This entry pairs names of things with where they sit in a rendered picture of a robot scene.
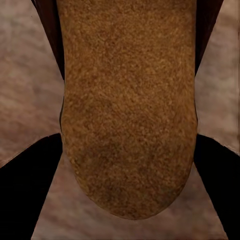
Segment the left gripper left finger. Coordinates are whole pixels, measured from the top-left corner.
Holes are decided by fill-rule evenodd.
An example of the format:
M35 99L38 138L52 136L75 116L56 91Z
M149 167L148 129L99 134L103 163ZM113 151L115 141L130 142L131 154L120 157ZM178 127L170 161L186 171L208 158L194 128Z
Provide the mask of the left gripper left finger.
M30 240L63 153L47 135L0 168L0 240Z

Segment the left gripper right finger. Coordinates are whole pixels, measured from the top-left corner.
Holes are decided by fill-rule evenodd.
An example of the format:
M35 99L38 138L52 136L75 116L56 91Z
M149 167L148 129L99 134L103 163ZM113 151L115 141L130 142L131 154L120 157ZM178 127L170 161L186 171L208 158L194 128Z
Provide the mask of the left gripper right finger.
M240 240L240 156L216 140L198 134L193 163L228 240Z

